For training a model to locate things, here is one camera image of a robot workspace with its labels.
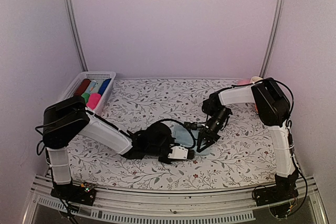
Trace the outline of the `light blue towel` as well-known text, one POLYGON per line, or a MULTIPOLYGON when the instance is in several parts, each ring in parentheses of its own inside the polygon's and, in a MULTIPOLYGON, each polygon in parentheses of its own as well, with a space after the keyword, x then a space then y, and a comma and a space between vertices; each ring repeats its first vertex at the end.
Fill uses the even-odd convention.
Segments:
MULTIPOLYGON (((189 132, 179 124, 175 124, 172 128, 172 136, 175 138, 175 142, 179 143, 184 147, 191 147, 194 143, 192 137, 189 132)), ((201 152, 197 152, 197 145, 194 146, 193 150, 195 151, 195 155, 199 156, 207 156, 211 152, 211 148, 207 148, 201 152)))

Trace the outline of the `pink towel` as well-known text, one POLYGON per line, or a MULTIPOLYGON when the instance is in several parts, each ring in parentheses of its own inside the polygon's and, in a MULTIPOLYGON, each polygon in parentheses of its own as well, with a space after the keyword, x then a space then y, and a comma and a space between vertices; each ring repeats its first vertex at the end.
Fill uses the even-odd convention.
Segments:
POLYGON ((89 96, 89 100, 86 104, 86 106, 92 110, 94 110, 98 103, 100 102, 100 99, 101 99, 101 94, 99 93, 92 93, 90 96, 89 96))

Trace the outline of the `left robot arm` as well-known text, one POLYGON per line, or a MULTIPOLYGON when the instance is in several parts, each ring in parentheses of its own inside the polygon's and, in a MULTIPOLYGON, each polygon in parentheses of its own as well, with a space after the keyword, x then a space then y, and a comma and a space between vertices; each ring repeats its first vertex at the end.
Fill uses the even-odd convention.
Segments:
POLYGON ((166 119, 159 120, 135 133, 123 131, 88 108, 84 98, 75 96, 46 108, 43 124, 36 126, 35 131, 42 136, 58 192, 73 200, 78 188, 72 184, 67 146, 76 136, 99 142, 126 159, 149 155, 165 164, 193 159, 193 147, 176 143, 166 122, 166 119))

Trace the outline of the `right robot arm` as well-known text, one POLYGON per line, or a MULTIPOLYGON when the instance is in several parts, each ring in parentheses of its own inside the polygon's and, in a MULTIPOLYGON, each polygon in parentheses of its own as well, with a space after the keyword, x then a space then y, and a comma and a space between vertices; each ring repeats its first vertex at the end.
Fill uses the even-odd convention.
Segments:
POLYGON ((282 87, 283 83, 266 78, 249 84, 232 85, 210 94, 202 104, 202 111, 207 119, 196 142, 196 150, 201 152, 218 141, 219 131, 225 127, 232 114, 230 105, 254 104, 259 119, 268 128, 274 147, 276 185, 271 190, 271 196, 276 201, 297 194, 296 180, 299 176, 293 158, 294 143, 290 133, 294 99, 288 99, 282 87))

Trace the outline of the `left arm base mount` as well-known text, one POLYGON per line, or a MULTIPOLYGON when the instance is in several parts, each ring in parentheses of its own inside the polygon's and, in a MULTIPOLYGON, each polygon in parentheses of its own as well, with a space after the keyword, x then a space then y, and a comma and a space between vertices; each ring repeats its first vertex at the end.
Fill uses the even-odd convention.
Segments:
POLYGON ((50 195, 66 202, 78 203, 86 206, 93 206, 96 198, 95 185, 84 182, 80 185, 73 183, 58 185, 53 183, 50 195))

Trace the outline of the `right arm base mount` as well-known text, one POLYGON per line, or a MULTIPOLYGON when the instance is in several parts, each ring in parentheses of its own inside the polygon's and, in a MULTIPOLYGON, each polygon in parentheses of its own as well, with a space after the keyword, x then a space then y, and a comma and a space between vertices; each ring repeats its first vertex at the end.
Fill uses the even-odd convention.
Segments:
POLYGON ((251 196, 257 206, 264 206, 294 199, 299 196, 299 193, 295 186, 289 190, 276 185, 271 187, 257 186, 252 191, 251 196))

